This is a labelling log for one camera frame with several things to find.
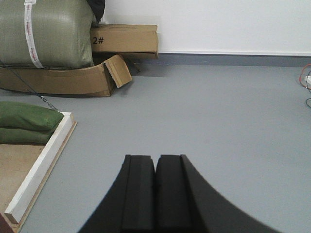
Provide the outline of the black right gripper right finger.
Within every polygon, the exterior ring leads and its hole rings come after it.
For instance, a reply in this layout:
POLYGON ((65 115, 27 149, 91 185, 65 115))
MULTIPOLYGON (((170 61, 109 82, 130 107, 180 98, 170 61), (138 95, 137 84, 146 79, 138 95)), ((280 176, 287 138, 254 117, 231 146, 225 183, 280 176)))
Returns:
POLYGON ((186 155, 161 155, 155 179, 155 227, 160 233, 276 232, 223 197, 186 155))

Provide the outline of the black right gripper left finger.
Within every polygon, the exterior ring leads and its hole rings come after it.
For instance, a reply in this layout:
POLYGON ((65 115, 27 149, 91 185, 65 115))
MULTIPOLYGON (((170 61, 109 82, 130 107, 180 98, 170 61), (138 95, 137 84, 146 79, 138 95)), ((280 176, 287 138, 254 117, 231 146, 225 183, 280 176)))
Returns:
POLYGON ((109 191, 79 231, 154 232, 154 178, 154 164, 150 156, 126 155, 109 191))

